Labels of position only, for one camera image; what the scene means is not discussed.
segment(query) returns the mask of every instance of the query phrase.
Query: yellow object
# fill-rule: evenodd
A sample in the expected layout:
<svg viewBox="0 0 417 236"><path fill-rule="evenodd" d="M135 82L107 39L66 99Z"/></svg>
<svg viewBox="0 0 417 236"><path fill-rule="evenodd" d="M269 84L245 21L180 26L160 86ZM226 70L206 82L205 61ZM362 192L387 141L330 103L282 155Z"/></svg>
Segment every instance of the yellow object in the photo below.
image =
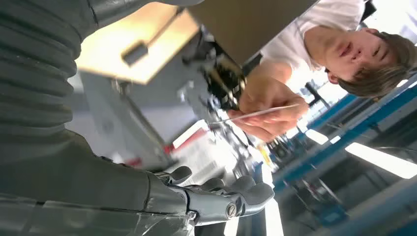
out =
<svg viewBox="0 0 417 236"><path fill-rule="evenodd" d="M82 43L76 60L79 69L146 84L198 32L188 11L183 11L148 48L148 54L129 67L121 55L143 41L147 43L175 14L177 7L149 3L137 12L99 29Z"/></svg>

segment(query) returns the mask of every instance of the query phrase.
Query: screw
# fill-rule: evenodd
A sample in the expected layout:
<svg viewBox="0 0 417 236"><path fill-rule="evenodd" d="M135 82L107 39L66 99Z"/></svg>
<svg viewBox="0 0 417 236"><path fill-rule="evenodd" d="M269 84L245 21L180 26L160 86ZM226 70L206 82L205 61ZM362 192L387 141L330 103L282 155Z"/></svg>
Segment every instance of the screw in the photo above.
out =
<svg viewBox="0 0 417 236"><path fill-rule="evenodd" d="M187 216L188 218L190 218L190 220L194 220L195 218L197 218L197 213L194 211L189 211L187 212Z"/></svg>
<svg viewBox="0 0 417 236"><path fill-rule="evenodd" d="M226 214L228 218L232 218L236 216L236 204L230 203L226 207Z"/></svg>

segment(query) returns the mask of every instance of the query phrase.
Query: white t-shirt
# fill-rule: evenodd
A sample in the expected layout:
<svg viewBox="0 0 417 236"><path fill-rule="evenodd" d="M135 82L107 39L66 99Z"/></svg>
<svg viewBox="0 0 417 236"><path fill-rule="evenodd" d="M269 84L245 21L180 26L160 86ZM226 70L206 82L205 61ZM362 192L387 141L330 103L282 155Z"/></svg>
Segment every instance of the white t-shirt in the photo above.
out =
<svg viewBox="0 0 417 236"><path fill-rule="evenodd" d="M309 56L304 45L305 32L315 26L355 30L364 10L364 0L320 0L261 50L263 59L288 63L293 70L290 84L294 80L298 80L298 84L300 80L309 81L309 73L320 70L322 66Z"/></svg>

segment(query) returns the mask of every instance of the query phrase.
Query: transparent plastic cover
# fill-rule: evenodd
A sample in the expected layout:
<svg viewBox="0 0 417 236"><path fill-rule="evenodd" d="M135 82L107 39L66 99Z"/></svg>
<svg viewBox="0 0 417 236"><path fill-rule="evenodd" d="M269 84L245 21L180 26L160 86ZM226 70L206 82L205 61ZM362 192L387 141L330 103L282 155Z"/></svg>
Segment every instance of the transparent plastic cover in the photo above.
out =
<svg viewBox="0 0 417 236"><path fill-rule="evenodd" d="M185 215L97 208L0 194L0 235L193 236Z"/></svg>

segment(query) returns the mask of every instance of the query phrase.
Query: cable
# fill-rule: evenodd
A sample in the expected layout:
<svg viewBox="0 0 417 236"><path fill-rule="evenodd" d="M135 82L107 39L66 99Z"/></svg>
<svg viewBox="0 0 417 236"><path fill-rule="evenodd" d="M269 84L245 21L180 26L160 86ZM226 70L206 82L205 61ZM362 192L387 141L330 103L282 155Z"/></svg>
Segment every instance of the cable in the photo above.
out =
<svg viewBox="0 0 417 236"><path fill-rule="evenodd" d="M305 222L302 222L302 221L300 221L300 220L293 220L294 222L297 222L297 223L299 223L299 224L302 224L302 225L304 225L305 227L307 227L307 228L309 228L309 229L311 229L312 231L316 231L317 229L316 228L314 228L313 226L311 226L311 225L309 225L309 224L307 224L307 223L305 223Z"/></svg>
<svg viewBox="0 0 417 236"><path fill-rule="evenodd" d="M417 150L409 149L409 148L403 148L403 147L375 147L375 149L398 149L398 150L410 151L410 152L417 153Z"/></svg>

